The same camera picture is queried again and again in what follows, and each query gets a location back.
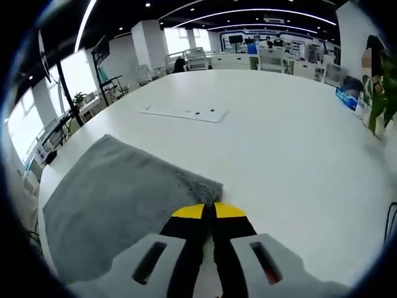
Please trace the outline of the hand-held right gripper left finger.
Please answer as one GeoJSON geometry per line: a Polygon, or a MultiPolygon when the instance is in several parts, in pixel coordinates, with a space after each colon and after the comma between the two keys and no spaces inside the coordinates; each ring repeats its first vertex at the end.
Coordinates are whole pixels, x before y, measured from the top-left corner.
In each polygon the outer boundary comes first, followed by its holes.
{"type": "Polygon", "coordinates": [[[91,281],[74,282],[75,297],[192,297],[207,240],[205,204],[175,211],[151,233],[117,255],[91,281]]]}

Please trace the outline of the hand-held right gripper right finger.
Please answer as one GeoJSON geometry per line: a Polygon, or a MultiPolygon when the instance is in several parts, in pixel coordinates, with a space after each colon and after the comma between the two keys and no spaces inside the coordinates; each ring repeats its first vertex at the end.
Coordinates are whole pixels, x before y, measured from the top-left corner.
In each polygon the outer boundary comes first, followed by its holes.
{"type": "Polygon", "coordinates": [[[223,297],[347,297],[350,288],[321,281],[269,234],[258,234],[239,208],[216,202],[212,235],[223,297]]]}

